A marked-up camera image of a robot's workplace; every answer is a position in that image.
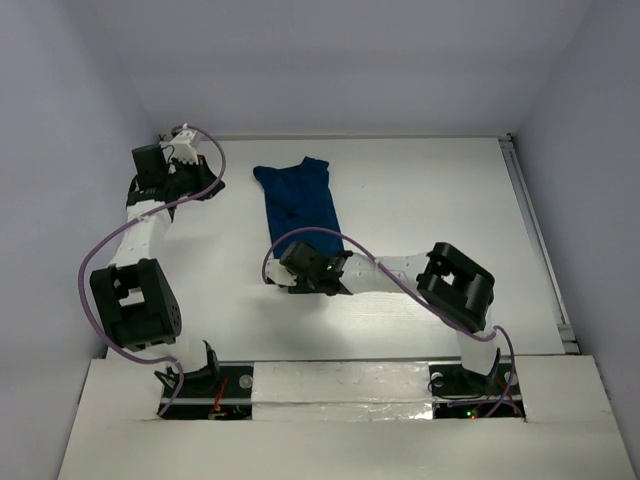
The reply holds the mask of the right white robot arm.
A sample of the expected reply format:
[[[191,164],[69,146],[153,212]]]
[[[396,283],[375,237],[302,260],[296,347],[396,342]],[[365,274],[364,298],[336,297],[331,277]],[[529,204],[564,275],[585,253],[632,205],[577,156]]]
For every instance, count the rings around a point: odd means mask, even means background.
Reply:
[[[427,253],[373,257],[352,251],[328,256],[295,241],[267,261],[266,276],[291,294],[411,294],[456,331],[462,384],[482,392],[496,381],[500,349],[488,319],[495,279],[448,243]]]

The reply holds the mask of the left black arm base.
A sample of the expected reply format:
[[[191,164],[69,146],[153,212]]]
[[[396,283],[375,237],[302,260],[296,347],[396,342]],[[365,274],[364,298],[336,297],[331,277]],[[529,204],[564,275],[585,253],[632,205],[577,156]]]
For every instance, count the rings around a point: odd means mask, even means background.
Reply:
[[[166,420],[250,420],[253,363],[219,365],[217,377],[207,368],[187,373],[177,399],[161,415]]]

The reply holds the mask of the blue mickey mouse t-shirt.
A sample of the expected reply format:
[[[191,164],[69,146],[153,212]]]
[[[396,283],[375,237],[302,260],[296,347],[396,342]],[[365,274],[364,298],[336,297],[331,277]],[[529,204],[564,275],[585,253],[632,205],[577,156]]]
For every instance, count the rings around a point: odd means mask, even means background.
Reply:
[[[340,230],[329,188],[327,161],[306,157],[300,164],[287,168],[256,166],[253,175],[264,192],[271,240],[296,229],[305,230],[276,244],[274,257],[281,257],[294,241],[305,242],[329,256],[344,249],[341,238],[310,230],[315,227]]]

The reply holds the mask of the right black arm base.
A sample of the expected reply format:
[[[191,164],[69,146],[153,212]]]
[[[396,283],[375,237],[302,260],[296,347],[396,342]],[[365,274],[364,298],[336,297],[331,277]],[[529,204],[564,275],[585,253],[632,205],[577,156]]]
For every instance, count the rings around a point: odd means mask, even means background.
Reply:
[[[517,376],[510,379],[511,364],[501,362],[495,374],[483,377],[459,363],[429,365],[428,391],[433,417],[475,420],[525,418],[525,407]]]

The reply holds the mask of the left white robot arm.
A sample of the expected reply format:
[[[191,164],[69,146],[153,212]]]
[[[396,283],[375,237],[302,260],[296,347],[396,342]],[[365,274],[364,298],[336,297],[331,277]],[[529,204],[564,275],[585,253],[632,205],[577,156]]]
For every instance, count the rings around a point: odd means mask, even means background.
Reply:
[[[173,223],[178,205],[208,200],[224,188],[194,146],[173,140],[164,154],[160,144],[132,151],[137,174],[126,201],[127,222],[105,242],[122,241],[107,267],[89,277],[99,314],[89,321],[109,347],[144,365],[183,366],[167,348],[182,331],[182,317],[169,282],[154,254]]]

